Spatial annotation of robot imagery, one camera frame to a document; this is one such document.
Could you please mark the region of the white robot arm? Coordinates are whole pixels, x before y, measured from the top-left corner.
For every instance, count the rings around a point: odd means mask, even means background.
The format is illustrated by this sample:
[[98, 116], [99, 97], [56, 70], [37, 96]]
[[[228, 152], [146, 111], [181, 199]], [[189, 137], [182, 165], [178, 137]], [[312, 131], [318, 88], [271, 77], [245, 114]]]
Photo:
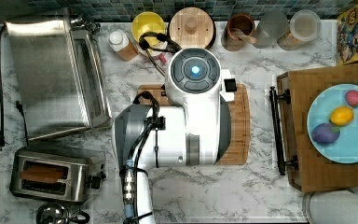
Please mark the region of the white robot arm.
[[175, 53], [165, 76], [170, 103], [162, 106], [150, 91], [141, 91], [114, 120], [123, 194], [123, 224], [156, 224], [148, 171], [159, 167], [212, 165], [231, 141], [231, 117], [222, 96], [224, 71], [207, 49]]

